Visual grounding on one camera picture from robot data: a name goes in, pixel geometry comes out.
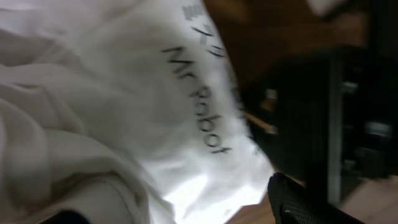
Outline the white printed t-shirt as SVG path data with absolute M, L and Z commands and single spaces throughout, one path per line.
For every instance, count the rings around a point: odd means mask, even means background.
M 1 2 L 2 223 L 224 223 L 272 174 L 202 1 Z

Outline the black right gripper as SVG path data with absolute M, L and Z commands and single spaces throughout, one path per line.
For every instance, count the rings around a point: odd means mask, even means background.
M 343 178 L 397 174 L 397 58 L 343 46 L 285 58 L 242 94 L 254 141 L 282 173 L 339 202 Z

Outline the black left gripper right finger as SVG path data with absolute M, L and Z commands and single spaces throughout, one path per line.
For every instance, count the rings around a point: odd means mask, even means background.
M 315 200 L 305 187 L 282 173 L 269 179 L 267 190 L 276 224 L 363 224 L 329 203 Z

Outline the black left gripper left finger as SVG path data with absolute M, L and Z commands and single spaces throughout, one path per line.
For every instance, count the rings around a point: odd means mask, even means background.
M 70 210 L 64 210 L 42 221 L 42 224 L 90 224 L 90 223 L 81 214 Z

